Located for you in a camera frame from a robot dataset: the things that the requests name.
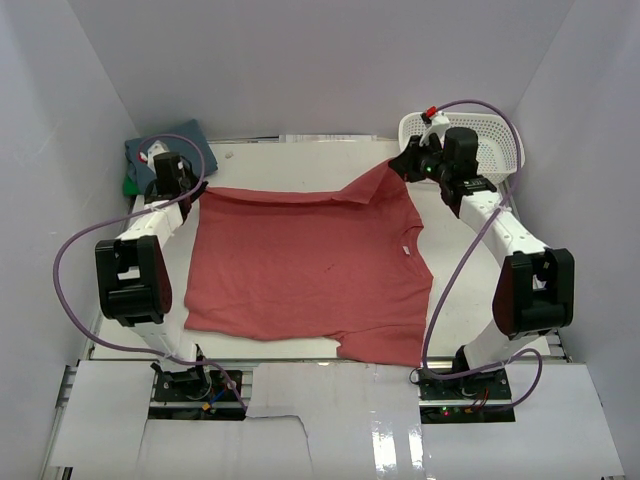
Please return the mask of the red t shirt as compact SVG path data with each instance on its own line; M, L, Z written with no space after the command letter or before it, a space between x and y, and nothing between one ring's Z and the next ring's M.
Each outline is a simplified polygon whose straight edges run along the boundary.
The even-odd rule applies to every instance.
M211 188L199 201L187 329L328 338L365 363L421 362L433 277L423 222L386 164L334 192Z

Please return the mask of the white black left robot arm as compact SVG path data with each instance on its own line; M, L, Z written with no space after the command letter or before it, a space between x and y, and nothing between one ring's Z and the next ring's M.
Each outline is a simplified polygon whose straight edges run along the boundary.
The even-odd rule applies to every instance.
M173 292L163 247L206 185L176 152L159 153L153 163L156 179L141 215L118 237L95 247L100 307L105 318L135 332L157 356L184 354L193 360L196 349L184 347L180 329L166 322Z

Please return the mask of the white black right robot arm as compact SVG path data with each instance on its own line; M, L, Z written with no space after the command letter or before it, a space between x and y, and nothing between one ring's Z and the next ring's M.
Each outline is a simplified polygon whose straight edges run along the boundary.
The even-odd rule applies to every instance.
M530 353L538 338L570 325L574 310L573 255L549 247L520 223L505 196L479 174L478 147L474 130L451 127L442 136L411 136L388 163L406 182L435 182L443 202L475 232L473 242L484 244L501 268L489 324L459 348L450 372L424 372L428 378L451 381L466 399L486 389L486 372L504 368Z

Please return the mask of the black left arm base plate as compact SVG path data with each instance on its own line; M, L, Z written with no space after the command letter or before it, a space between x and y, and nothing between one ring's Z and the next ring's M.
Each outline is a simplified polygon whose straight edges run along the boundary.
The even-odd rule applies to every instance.
M228 370L226 379L217 369L191 368L182 372L157 372L148 418L151 420L242 421L245 410L233 389L242 391L243 372Z

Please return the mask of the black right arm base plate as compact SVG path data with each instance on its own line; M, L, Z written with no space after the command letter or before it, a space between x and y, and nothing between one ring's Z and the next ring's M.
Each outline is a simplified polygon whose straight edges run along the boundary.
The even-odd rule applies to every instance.
M451 381L428 378L422 369L409 374L419 390L423 425L513 423L512 392L504 369Z

